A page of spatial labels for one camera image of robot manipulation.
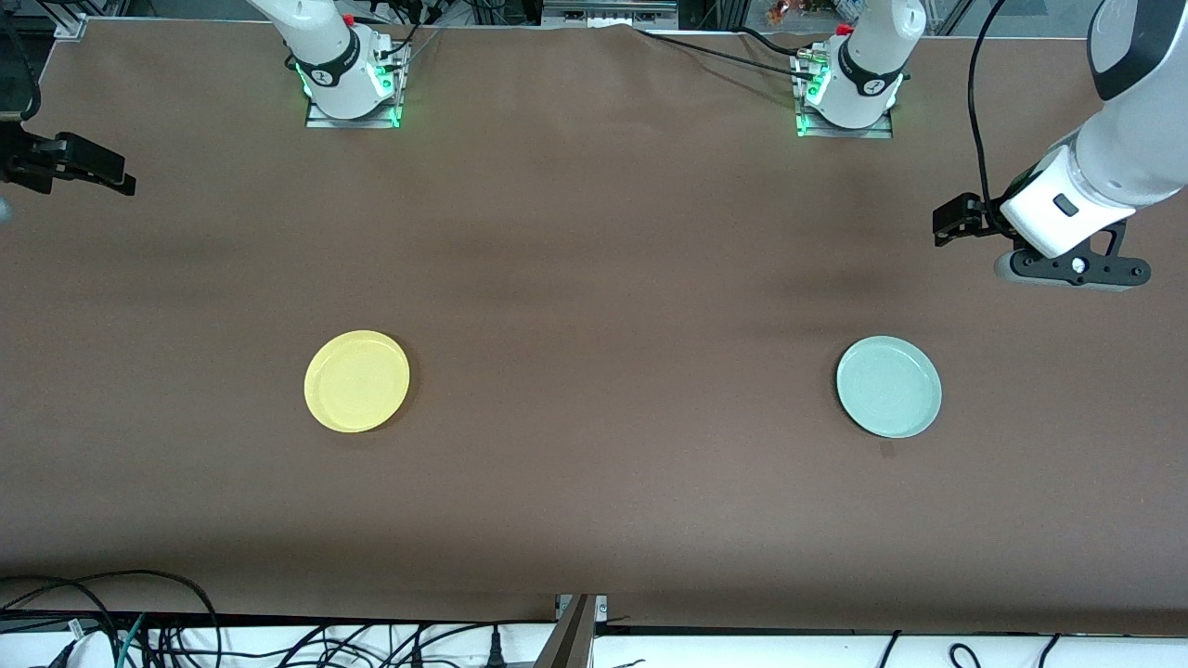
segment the white robotic arm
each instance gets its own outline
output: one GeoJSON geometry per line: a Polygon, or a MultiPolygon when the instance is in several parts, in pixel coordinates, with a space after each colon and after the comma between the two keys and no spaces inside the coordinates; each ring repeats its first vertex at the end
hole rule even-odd
{"type": "Polygon", "coordinates": [[[393,95],[391,81],[379,75],[391,63],[391,38],[347,25],[334,0],[247,1],[280,31],[310,99],[327,115],[355,119],[393,95]]]}
{"type": "Polygon", "coordinates": [[[1188,0],[1101,2],[1088,52],[1102,109],[1001,198],[966,193],[936,209],[936,245],[1001,233],[1016,246],[996,265],[1003,278],[1111,290],[1145,283],[1150,266],[1118,251],[1129,216],[1188,184],[1186,31],[1188,0]],[[1104,254],[1088,241],[1101,231],[1112,239],[1104,254]]]}
{"type": "Polygon", "coordinates": [[[839,127],[873,125],[895,102],[927,23],[920,0],[871,0],[852,34],[824,43],[828,74],[805,101],[839,127]]]}
{"type": "Polygon", "coordinates": [[[1048,258],[1188,184],[1188,1],[1106,0],[1089,31],[1105,106],[1000,210],[1048,258]]]}

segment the table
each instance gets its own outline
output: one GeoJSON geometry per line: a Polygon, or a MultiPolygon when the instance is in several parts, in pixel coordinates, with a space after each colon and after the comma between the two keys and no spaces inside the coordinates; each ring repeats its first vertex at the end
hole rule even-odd
{"type": "MultiPolygon", "coordinates": [[[[302,127],[268,25],[91,23],[30,127],[139,191],[5,189],[0,572],[153,566],[245,613],[598,591],[639,624],[1182,632],[1188,198],[1136,216],[1123,295],[933,248],[977,184],[969,48],[921,43],[880,143],[797,138],[778,74],[625,27],[448,30],[404,127],[340,132],[302,127]],[[335,434],[302,377],[356,328],[417,383],[335,434]],[[940,370],[918,437],[838,405],[872,334],[940,370]]],[[[1099,102],[1081,42],[984,58],[1001,190],[1099,102]]],[[[194,605],[141,585],[101,592],[194,605]]]]}

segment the green cable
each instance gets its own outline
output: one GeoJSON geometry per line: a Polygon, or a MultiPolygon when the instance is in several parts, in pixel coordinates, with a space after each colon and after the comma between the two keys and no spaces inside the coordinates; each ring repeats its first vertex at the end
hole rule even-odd
{"type": "Polygon", "coordinates": [[[124,644],[120,645],[120,654],[115,657],[115,668],[124,668],[124,661],[128,657],[128,648],[132,647],[132,638],[135,637],[137,631],[140,630],[140,623],[145,620],[145,612],[137,617],[137,620],[132,623],[132,629],[128,630],[128,636],[124,638],[124,644]]]}

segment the light green plate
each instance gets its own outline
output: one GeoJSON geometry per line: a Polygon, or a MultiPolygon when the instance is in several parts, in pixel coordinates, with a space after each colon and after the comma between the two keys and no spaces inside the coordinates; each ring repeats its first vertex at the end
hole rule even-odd
{"type": "Polygon", "coordinates": [[[841,355],[838,398],[862,429],[906,439],[928,429],[941,411],[941,377],[916,346],[871,336],[841,355]]]}

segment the black cable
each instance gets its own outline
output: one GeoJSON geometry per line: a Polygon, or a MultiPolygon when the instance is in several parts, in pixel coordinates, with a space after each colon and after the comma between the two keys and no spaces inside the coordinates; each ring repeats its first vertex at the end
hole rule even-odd
{"type": "Polygon", "coordinates": [[[421,654],[421,631],[422,628],[417,626],[417,632],[412,635],[412,654],[409,655],[409,666],[411,668],[425,667],[424,655],[421,654]]]}
{"type": "Polygon", "coordinates": [[[731,32],[738,32],[738,33],[741,33],[741,34],[750,34],[751,37],[758,39],[759,43],[763,44],[764,46],[766,46],[767,49],[771,49],[772,51],[775,51],[777,53],[783,53],[785,56],[795,56],[796,52],[800,51],[800,49],[784,49],[779,44],[776,44],[775,42],[767,39],[766,37],[764,37],[759,31],[751,30],[750,27],[747,27],[745,25],[740,25],[740,26],[735,27],[734,30],[732,30],[731,32]]]}
{"type": "MultiPolygon", "coordinates": [[[[181,650],[182,656],[184,656],[185,660],[189,661],[191,666],[194,666],[194,668],[204,668],[201,663],[198,663],[197,661],[194,660],[194,656],[191,656],[191,654],[208,654],[209,655],[209,654],[214,654],[214,653],[213,651],[208,653],[208,651],[203,651],[203,650],[190,650],[190,649],[187,649],[185,648],[185,642],[182,639],[182,631],[184,629],[182,629],[182,626],[177,626],[177,631],[176,631],[176,634],[173,634],[173,639],[177,641],[177,649],[181,650]]],[[[165,630],[164,632],[165,632],[165,639],[169,639],[169,631],[165,630]]],[[[172,648],[173,647],[173,641],[170,641],[169,645],[170,645],[170,648],[172,648]]],[[[173,654],[173,653],[170,653],[170,654],[173,656],[173,664],[176,666],[177,664],[177,654],[173,654]]]]}
{"type": "Polygon", "coordinates": [[[67,624],[68,619],[50,619],[49,622],[38,622],[37,624],[26,624],[24,626],[13,626],[11,629],[0,629],[0,635],[4,634],[19,634],[21,631],[32,631],[33,629],[44,629],[45,626],[53,626],[57,624],[67,624]]]}
{"type": "MultiPolygon", "coordinates": [[[[178,632],[181,632],[181,626],[178,626],[178,632]]],[[[173,664],[173,668],[182,668],[182,663],[177,661],[177,655],[173,654],[173,643],[169,638],[169,629],[162,629],[160,635],[157,636],[157,651],[158,654],[164,654],[169,657],[169,661],[173,664]]]]}
{"type": "Polygon", "coordinates": [[[287,666],[289,668],[297,668],[298,666],[317,666],[318,668],[348,668],[347,666],[343,666],[341,663],[330,663],[322,661],[296,661],[293,663],[289,663],[287,666]]]}
{"type": "Polygon", "coordinates": [[[974,101],[974,75],[978,71],[978,55],[981,53],[981,44],[986,40],[986,33],[990,32],[990,24],[994,23],[994,17],[998,15],[999,10],[1005,4],[1006,0],[994,2],[994,6],[990,8],[990,14],[986,15],[986,23],[981,24],[978,39],[973,43],[973,53],[969,56],[969,81],[966,84],[966,105],[969,107],[969,128],[973,131],[973,146],[978,151],[978,177],[981,179],[982,206],[986,207],[988,222],[999,233],[1004,233],[1005,231],[1001,223],[998,222],[998,212],[994,210],[990,200],[990,177],[986,176],[986,149],[981,143],[981,128],[978,127],[978,109],[974,101]]]}
{"type": "Polygon", "coordinates": [[[368,630],[368,629],[371,629],[373,626],[374,626],[374,624],[366,624],[364,626],[360,626],[356,631],[354,631],[353,634],[350,634],[349,636],[347,636],[347,638],[343,639],[343,641],[337,641],[337,639],[334,639],[334,638],[327,639],[324,637],[324,632],[323,632],[322,642],[326,643],[327,645],[329,645],[330,643],[335,643],[335,648],[331,650],[329,647],[327,647],[324,650],[322,650],[322,660],[329,662],[330,660],[334,658],[335,654],[337,654],[339,651],[346,650],[348,654],[354,653],[354,656],[356,656],[359,658],[362,658],[364,661],[367,662],[367,666],[371,666],[372,668],[374,668],[375,664],[372,663],[371,658],[368,658],[367,656],[365,656],[362,653],[366,651],[367,654],[371,654],[372,656],[374,656],[375,658],[378,658],[380,661],[383,661],[384,658],[381,656],[379,656],[378,654],[374,654],[374,653],[372,653],[369,650],[361,650],[361,648],[350,644],[350,641],[358,638],[359,636],[361,636],[364,634],[364,631],[366,631],[366,630],[368,630]]]}
{"type": "Polygon", "coordinates": [[[968,668],[967,666],[958,661],[959,649],[966,650],[966,654],[969,655],[969,658],[973,658],[973,668],[981,668],[981,662],[978,661],[978,655],[974,654],[973,650],[969,649],[969,645],[965,643],[953,643],[949,645],[949,663],[953,664],[953,668],[968,668]]]}
{"type": "Polygon", "coordinates": [[[1044,663],[1048,663],[1048,653],[1051,651],[1051,648],[1056,647],[1056,641],[1059,639],[1060,639],[1060,634],[1056,634],[1051,637],[1050,641],[1048,641],[1048,644],[1044,645],[1043,651],[1040,653],[1040,663],[1036,666],[1036,668],[1043,668],[1044,663]]]}
{"type": "Polygon", "coordinates": [[[891,657],[891,648],[895,647],[895,642],[897,639],[899,639],[899,634],[902,634],[902,632],[903,631],[891,631],[891,639],[887,641],[887,647],[883,649],[883,658],[879,658],[879,667],[878,668],[886,668],[887,667],[887,658],[891,657]]]}
{"type": "MultiPolygon", "coordinates": [[[[497,626],[497,625],[498,626],[507,626],[510,624],[531,624],[531,623],[532,622],[525,622],[523,619],[501,619],[501,620],[498,620],[498,622],[482,622],[482,623],[478,623],[478,624],[467,624],[466,626],[459,626],[457,629],[451,629],[449,631],[446,631],[444,634],[442,634],[440,636],[434,636],[434,637],[429,638],[428,641],[425,641],[423,643],[419,643],[419,647],[421,647],[421,649],[424,649],[424,648],[426,648],[426,647],[436,643],[437,641],[446,639],[446,638],[448,638],[450,636],[456,636],[457,634],[465,634],[466,631],[473,631],[475,629],[485,629],[487,626],[497,626]]],[[[396,658],[396,655],[399,654],[400,650],[403,650],[405,647],[407,647],[413,641],[415,637],[416,636],[409,636],[407,639],[405,639],[403,643],[400,643],[399,645],[397,645],[397,648],[394,650],[392,650],[392,654],[390,654],[386,660],[384,660],[383,663],[379,664],[379,668],[397,668],[398,666],[402,666],[402,664],[406,663],[410,658],[412,658],[412,654],[410,653],[409,656],[405,656],[404,658],[397,661],[396,663],[392,663],[392,660],[396,658]]]]}
{"type": "Polygon", "coordinates": [[[4,30],[8,33],[8,39],[12,40],[12,48],[17,51],[21,64],[25,65],[25,74],[29,76],[29,106],[20,113],[20,120],[29,120],[42,109],[42,84],[37,81],[37,73],[33,70],[33,62],[29,58],[29,51],[25,50],[25,43],[20,39],[20,34],[13,27],[8,12],[0,8],[0,21],[4,23],[4,30]]]}
{"type": "Polygon", "coordinates": [[[115,622],[112,619],[112,613],[107,610],[107,606],[103,605],[103,601],[100,600],[97,595],[95,595],[95,592],[90,591],[89,587],[75,580],[68,580],[65,578],[56,578],[52,575],[10,575],[6,578],[0,578],[0,585],[5,585],[6,582],[15,582],[20,580],[37,580],[50,584],[38,587],[32,592],[29,592],[26,594],[19,595],[10,600],[8,603],[0,606],[0,611],[6,611],[14,605],[19,605],[26,600],[32,600],[45,592],[50,592],[59,587],[74,587],[78,590],[84,597],[87,597],[90,600],[90,603],[95,606],[95,609],[99,610],[99,619],[97,619],[99,628],[100,630],[103,631],[103,635],[107,636],[108,643],[112,645],[112,661],[118,660],[120,654],[120,643],[119,643],[119,636],[115,632],[115,622]]]}
{"type": "MultiPolygon", "coordinates": [[[[107,579],[107,578],[126,578],[126,576],[133,576],[133,575],[147,575],[147,576],[151,576],[151,578],[160,578],[160,579],[164,579],[164,580],[170,580],[170,581],[177,582],[177,584],[184,586],[185,588],[190,590],[196,597],[198,597],[198,600],[202,601],[202,606],[207,609],[207,613],[210,615],[210,623],[214,626],[214,632],[215,632],[215,648],[220,653],[222,651],[222,631],[219,628],[219,613],[215,612],[214,604],[210,603],[210,597],[207,595],[206,590],[203,590],[202,587],[200,587],[197,585],[197,582],[195,582],[194,580],[190,580],[189,578],[183,578],[182,575],[176,575],[173,573],[169,573],[169,572],[165,572],[165,571],[156,571],[156,569],[152,569],[152,568],[131,568],[131,569],[127,569],[127,571],[109,571],[107,573],[96,573],[94,575],[84,575],[82,578],[76,578],[74,580],[67,580],[64,578],[52,578],[52,576],[45,576],[45,575],[32,575],[32,576],[25,575],[25,576],[14,576],[14,578],[0,578],[0,585],[2,585],[6,581],[14,580],[14,579],[42,579],[42,580],[55,581],[53,585],[46,585],[46,586],[42,587],[40,590],[38,590],[37,592],[30,592],[30,593],[27,593],[27,594],[25,594],[23,597],[18,597],[18,598],[13,599],[12,601],[5,604],[2,609],[11,607],[11,606],[13,606],[13,605],[15,605],[18,603],[24,603],[26,600],[32,600],[32,599],[42,595],[45,592],[53,591],[53,590],[57,590],[57,588],[61,588],[61,587],[75,587],[75,588],[78,588],[80,591],[84,591],[84,593],[86,593],[86,592],[89,592],[89,590],[87,590],[87,587],[83,587],[82,582],[89,582],[91,580],[103,580],[103,579],[107,579]]],[[[94,597],[94,593],[90,593],[89,597],[91,598],[91,600],[96,605],[102,606],[102,603],[100,603],[99,599],[94,597]]],[[[105,607],[105,609],[102,609],[102,611],[106,615],[107,609],[105,607]]],[[[220,668],[221,664],[222,664],[222,657],[215,656],[215,668],[220,668]]]]}
{"type": "Polygon", "coordinates": [[[697,46],[696,44],[689,44],[688,42],[680,42],[677,39],[672,39],[670,37],[665,37],[663,34],[655,34],[655,33],[651,33],[651,32],[645,32],[643,30],[639,30],[639,31],[636,31],[636,32],[638,32],[640,34],[645,34],[647,37],[651,37],[652,39],[658,39],[661,42],[668,42],[669,44],[676,44],[677,46],[684,46],[685,49],[693,49],[694,51],[701,51],[702,53],[709,53],[710,56],[718,56],[719,58],[726,58],[727,61],[734,61],[735,63],[742,63],[745,65],[751,65],[753,68],[759,68],[759,69],[763,69],[763,70],[779,73],[779,74],[782,74],[784,76],[790,76],[792,78],[803,78],[803,80],[810,80],[810,78],[813,78],[813,75],[810,75],[809,73],[792,71],[790,69],[777,68],[775,65],[769,65],[766,63],[757,63],[754,61],[748,61],[746,58],[740,58],[738,56],[732,56],[729,53],[722,53],[721,51],[714,51],[713,49],[706,49],[704,46],[697,46]]]}
{"type": "Polygon", "coordinates": [[[507,668],[507,661],[504,658],[504,638],[498,624],[491,628],[491,651],[487,654],[487,664],[484,668],[507,668]]]}
{"type": "Polygon", "coordinates": [[[507,19],[504,18],[504,7],[507,6],[507,0],[504,0],[499,5],[487,5],[484,0],[462,0],[465,5],[469,5],[474,10],[486,10],[491,12],[491,15],[499,19],[504,25],[511,25],[507,19]]]}
{"type": "Polygon", "coordinates": [[[697,21],[697,25],[693,26],[693,30],[701,30],[702,27],[704,27],[706,21],[709,20],[709,17],[714,15],[715,10],[718,10],[718,0],[714,0],[714,4],[706,10],[706,15],[701,17],[701,20],[697,21]]]}
{"type": "Polygon", "coordinates": [[[419,23],[412,24],[412,30],[409,31],[409,36],[405,37],[399,44],[397,44],[392,49],[390,49],[387,51],[380,51],[379,57],[383,59],[383,58],[386,58],[386,57],[391,56],[392,53],[396,53],[400,49],[404,49],[405,45],[407,45],[410,42],[412,42],[412,36],[417,33],[417,29],[419,29],[419,27],[421,27],[419,23]]]}
{"type": "Polygon", "coordinates": [[[157,668],[168,668],[165,666],[165,657],[158,653],[153,651],[150,644],[150,635],[147,624],[141,624],[138,631],[141,637],[135,638],[140,643],[140,658],[145,662],[146,667],[157,666],[157,668]]]}
{"type": "Polygon", "coordinates": [[[302,636],[302,638],[297,641],[297,644],[295,644],[293,647],[289,648],[287,651],[285,651],[285,656],[284,658],[280,660],[280,663],[277,663],[277,668],[287,668],[289,662],[293,660],[293,656],[297,656],[297,653],[301,651],[303,647],[305,647],[311,639],[314,639],[315,636],[317,636],[318,634],[329,628],[330,628],[329,624],[321,624],[318,626],[315,626],[312,631],[302,636]]]}

